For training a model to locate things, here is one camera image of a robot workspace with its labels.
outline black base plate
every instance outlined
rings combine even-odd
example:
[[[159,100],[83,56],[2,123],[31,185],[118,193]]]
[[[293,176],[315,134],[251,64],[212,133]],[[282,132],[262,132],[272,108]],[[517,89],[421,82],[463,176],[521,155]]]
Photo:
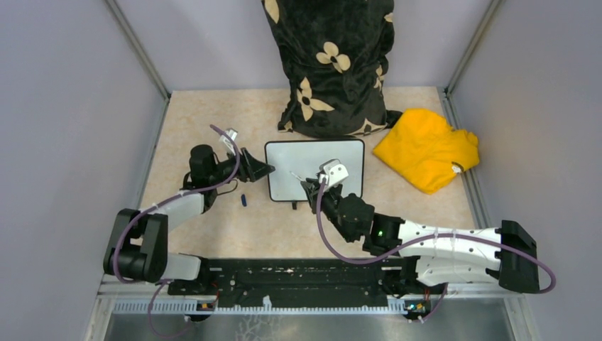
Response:
[[[270,296],[274,308],[328,308],[387,306],[388,294],[424,293],[420,284],[404,286],[403,293],[391,293],[383,286],[391,271],[411,268],[411,259],[385,259],[376,264],[357,266],[338,259],[210,259],[209,282],[219,289],[219,306],[261,307]],[[170,295],[198,294],[194,283],[170,285]],[[216,288],[207,286],[206,294]],[[440,293],[431,288],[431,293]]]

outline black cloth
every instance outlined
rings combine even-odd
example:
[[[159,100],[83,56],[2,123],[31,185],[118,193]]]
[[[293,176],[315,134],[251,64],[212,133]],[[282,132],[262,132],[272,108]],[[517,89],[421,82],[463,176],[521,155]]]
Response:
[[[390,128],[382,85],[393,47],[393,0],[263,0],[290,101],[280,131],[363,136]]]

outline white wall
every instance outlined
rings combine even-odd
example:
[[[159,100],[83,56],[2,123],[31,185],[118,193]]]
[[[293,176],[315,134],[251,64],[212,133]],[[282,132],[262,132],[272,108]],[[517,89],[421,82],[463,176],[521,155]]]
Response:
[[[602,331],[601,13],[600,1],[507,1],[453,97],[481,140],[492,219],[519,221],[558,275],[528,297],[545,341]]]
[[[0,1],[0,335],[80,340],[162,99],[100,0]]]
[[[447,85],[490,1],[397,0],[387,85]],[[288,86],[260,0],[118,3],[170,90]]]

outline yellow shirt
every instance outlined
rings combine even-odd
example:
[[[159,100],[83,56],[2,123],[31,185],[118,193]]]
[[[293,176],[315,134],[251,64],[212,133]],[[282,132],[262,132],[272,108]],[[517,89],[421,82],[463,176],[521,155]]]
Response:
[[[454,130],[444,117],[427,109],[406,110],[373,152],[428,194],[478,165],[476,135]]]

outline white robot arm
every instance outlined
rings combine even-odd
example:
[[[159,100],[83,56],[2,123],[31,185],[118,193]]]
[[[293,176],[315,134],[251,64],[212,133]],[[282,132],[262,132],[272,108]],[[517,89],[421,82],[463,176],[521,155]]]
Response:
[[[478,237],[525,251],[536,258],[535,241],[518,223],[503,221],[501,228],[467,230],[431,227],[381,215],[353,193],[341,196],[342,183],[349,172],[338,160],[330,160],[319,169],[317,179],[301,181],[301,186],[316,213],[319,187],[324,183],[321,211],[347,242],[363,237],[363,250],[380,256],[402,243],[434,236],[408,245],[398,253],[402,258],[413,260],[413,279],[421,284],[431,287],[442,283],[499,283],[521,293],[539,290],[535,264],[500,247],[461,238],[462,235]],[[438,234],[453,237],[437,237]]]
[[[231,140],[237,135],[233,129],[228,129],[225,134]],[[255,182],[275,170],[267,163],[256,160],[245,148],[240,150],[239,167],[235,169],[234,147],[230,140],[224,137],[221,137],[220,141],[224,142],[230,151],[228,159],[221,162],[217,160],[211,146],[195,146],[190,151],[190,172],[184,177],[182,189],[176,196],[167,199],[167,203],[153,204],[156,210],[123,209],[118,213],[103,259],[106,274],[114,274],[116,261],[122,277],[137,281],[194,281],[202,275],[203,258],[168,253],[168,233],[184,221],[211,208],[217,198],[216,184],[232,179],[233,174],[242,182]],[[141,216],[132,225],[131,222],[141,212],[149,213]],[[141,245],[131,243],[132,239],[142,236]],[[120,240],[123,240],[123,246],[116,252]]]

